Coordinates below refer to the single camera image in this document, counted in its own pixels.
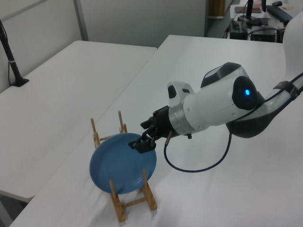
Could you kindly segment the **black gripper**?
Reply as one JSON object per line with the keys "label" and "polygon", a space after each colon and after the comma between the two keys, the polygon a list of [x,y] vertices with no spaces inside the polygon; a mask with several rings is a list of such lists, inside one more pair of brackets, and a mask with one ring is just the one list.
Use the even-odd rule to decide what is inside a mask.
{"label": "black gripper", "polygon": [[[155,129],[148,129],[151,125],[154,125]],[[137,150],[140,154],[152,151],[156,148],[155,136],[157,136],[158,139],[162,137],[166,138],[168,137],[170,131],[173,132],[172,137],[179,136],[169,120],[168,106],[155,111],[153,116],[142,122],[140,126],[147,130],[141,136],[139,136],[139,138],[128,143],[128,146],[131,149]]]}

